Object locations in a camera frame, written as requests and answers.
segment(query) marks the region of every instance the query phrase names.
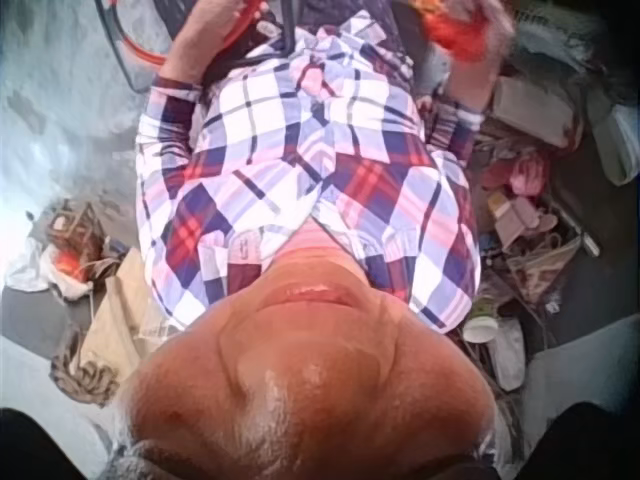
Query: pink object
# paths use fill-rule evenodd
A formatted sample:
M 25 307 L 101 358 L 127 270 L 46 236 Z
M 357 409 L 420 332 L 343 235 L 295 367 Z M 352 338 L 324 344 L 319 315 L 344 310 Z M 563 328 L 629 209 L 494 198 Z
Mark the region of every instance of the pink object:
M 509 184 L 516 195 L 537 197 L 542 193 L 548 177 L 548 161 L 531 151 L 520 157 L 511 172 Z
M 537 197 L 544 190 L 549 176 L 549 162 L 537 151 L 524 153 L 515 162 L 498 160 L 482 174 L 481 185 L 495 189 L 509 185 L 516 195 Z

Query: shirt cuff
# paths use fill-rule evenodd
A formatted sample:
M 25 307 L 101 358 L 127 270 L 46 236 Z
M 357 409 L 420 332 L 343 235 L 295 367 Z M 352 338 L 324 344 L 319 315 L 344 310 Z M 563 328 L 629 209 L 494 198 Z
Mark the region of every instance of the shirt cuff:
M 164 124 L 190 126 L 202 87 L 156 76 L 151 84 L 147 117 Z
M 453 153 L 463 165 L 473 150 L 475 134 L 484 115 L 455 100 L 440 96 L 434 100 L 430 118 L 426 121 L 427 143 Z

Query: concrete floor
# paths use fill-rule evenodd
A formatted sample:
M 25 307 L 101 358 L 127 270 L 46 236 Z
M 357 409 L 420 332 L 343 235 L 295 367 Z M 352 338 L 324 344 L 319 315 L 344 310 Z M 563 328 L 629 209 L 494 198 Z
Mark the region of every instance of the concrete floor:
M 108 232 L 134 243 L 132 147 L 145 98 L 127 87 L 95 5 L 0 5 L 0 222 L 87 198 Z

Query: clutter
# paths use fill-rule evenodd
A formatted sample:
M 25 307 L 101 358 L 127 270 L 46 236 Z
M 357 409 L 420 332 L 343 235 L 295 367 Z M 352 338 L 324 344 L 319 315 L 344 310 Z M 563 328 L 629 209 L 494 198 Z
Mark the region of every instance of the clutter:
M 581 237 L 576 237 L 559 248 L 545 246 L 526 256 L 512 256 L 507 259 L 507 265 L 518 289 L 527 302 L 532 305 L 538 303 L 542 294 L 574 257 L 581 243 Z
M 548 176 L 549 162 L 531 149 L 513 164 L 509 185 L 516 195 L 537 197 L 542 193 Z
M 56 259 L 60 255 L 54 245 L 49 245 L 40 257 L 40 274 L 47 279 L 49 286 L 57 288 L 64 301 L 75 301 L 84 297 L 93 289 L 92 282 L 80 282 L 56 268 Z
M 514 17 L 516 48 L 544 54 L 577 72 L 591 68 L 596 39 L 605 29 L 598 17 L 535 0 L 518 2 Z
M 501 318 L 488 344 L 491 362 L 500 388 L 511 392 L 520 388 L 526 374 L 524 336 L 517 318 Z
M 503 250 L 507 250 L 521 235 L 539 232 L 541 215 L 526 197 L 509 200 L 504 193 L 496 190 L 487 203 L 496 220 L 495 229 Z M 545 219 L 544 227 L 548 228 L 550 224 L 551 219 Z
M 638 105 L 616 105 L 598 89 L 587 110 L 605 175 L 614 185 L 630 182 L 640 173 Z
M 596 242 L 593 236 L 585 230 L 582 224 L 578 222 L 571 213 L 569 213 L 568 209 L 564 205 L 549 194 L 543 195 L 542 200 L 551 210 L 553 210 L 554 213 L 558 215 L 558 217 L 562 219 L 563 222 L 575 230 L 581 238 L 582 246 L 590 256 L 594 258 L 600 256 L 601 249 L 598 242 Z
M 493 300 L 480 297 L 473 301 L 471 313 L 462 327 L 462 338 L 469 343 L 487 343 L 498 334 L 498 320 Z
M 116 373 L 109 366 L 92 361 L 80 365 L 82 338 L 83 333 L 77 328 L 67 332 L 60 352 L 51 360 L 49 378 L 72 400 L 104 407 L 118 389 Z
M 40 272 L 42 244 L 29 237 L 22 252 L 9 262 L 4 277 L 7 287 L 22 292 L 41 292 L 49 288 L 47 277 Z
M 164 323 L 155 307 L 149 286 L 144 280 L 144 263 L 140 251 L 132 248 L 115 277 L 107 279 L 107 298 L 98 308 L 82 344 L 82 361 L 108 366 L 121 384 L 135 370 L 141 359 L 159 343 L 140 334 L 146 322 Z
M 480 183 L 488 189 L 509 185 L 516 195 L 537 197 L 549 176 L 549 162 L 534 147 L 525 148 L 516 158 L 494 161 L 482 172 Z
M 492 115 L 557 148 L 568 148 L 574 143 L 577 125 L 571 106 L 525 80 L 509 77 L 498 79 Z

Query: hand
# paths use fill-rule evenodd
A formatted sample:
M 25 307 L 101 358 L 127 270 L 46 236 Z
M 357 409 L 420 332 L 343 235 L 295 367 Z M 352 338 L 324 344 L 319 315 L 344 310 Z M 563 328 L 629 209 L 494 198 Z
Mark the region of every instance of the hand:
M 220 52 L 240 12 L 241 0 L 198 0 L 176 37 L 160 69 L 160 76 L 200 83 L 204 72 Z
M 445 87 L 454 100 L 482 111 L 491 98 L 502 60 L 509 52 L 515 33 L 513 21 L 500 0 L 445 0 L 444 5 L 454 18 L 470 19 L 479 12 L 487 23 L 484 58 L 474 63 L 454 60 Z

